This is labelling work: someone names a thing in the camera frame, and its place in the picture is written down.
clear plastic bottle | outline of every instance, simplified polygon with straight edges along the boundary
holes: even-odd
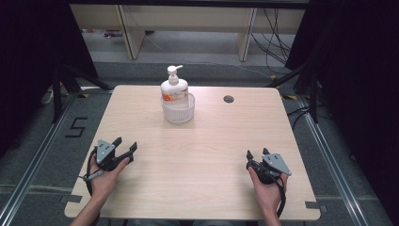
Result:
[[[167,81],[161,84],[162,99],[165,105],[170,108],[182,109],[188,108],[188,84],[184,79],[177,76],[177,70],[182,68],[180,66],[169,66]]]

